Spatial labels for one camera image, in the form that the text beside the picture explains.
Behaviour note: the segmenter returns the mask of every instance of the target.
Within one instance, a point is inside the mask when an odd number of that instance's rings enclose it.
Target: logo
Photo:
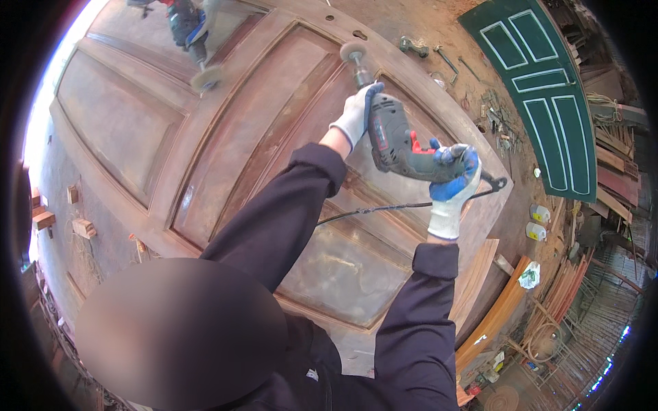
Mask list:
[[[318,372],[315,370],[309,368],[309,370],[306,371],[306,376],[308,378],[313,378],[315,381],[318,381]]]

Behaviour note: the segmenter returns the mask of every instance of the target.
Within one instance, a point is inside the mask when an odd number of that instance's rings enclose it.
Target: black sleeve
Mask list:
[[[327,146],[309,143],[288,167],[224,227],[200,258],[256,277],[274,292],[309,242],[327,197],[338,192],[347,167]]]
[[[454,409],[455,323],[448,314],[458,257],[457,245],[424,243],[416,248],[413,274],[377,331],[374,353],[375,379]]]

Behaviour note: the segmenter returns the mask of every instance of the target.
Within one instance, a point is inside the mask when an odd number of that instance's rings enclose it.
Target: plastic bag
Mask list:
[[[535,288],[539,284],[539,263],[536,261],[531,262],[526,267],[521,277],[519,277],[521,287],[525,289]]]

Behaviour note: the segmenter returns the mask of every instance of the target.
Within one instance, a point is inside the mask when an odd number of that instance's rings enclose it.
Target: white glove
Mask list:
[[[362,88],[355,95],[349,96],[345,100],[343,115],[329,124],[329,128],[336,127],[345,134],[351,146],[350,153],[368,128],[368,112],[370,111],[372,96],[383,89],[384,83],[376,82]]]
[[[459,237],[459,217],[461,207],[480,185],[482,165],[475,147],[467,144],[455,144],[440,147],[438,140],[431,139],[430,146],[436,149],[434,161],[449,164],[456,158],[464,156],[464,174],[447,183],[430,184],[432,198],[432,216],[427,231],[443,239],[454,240]]]

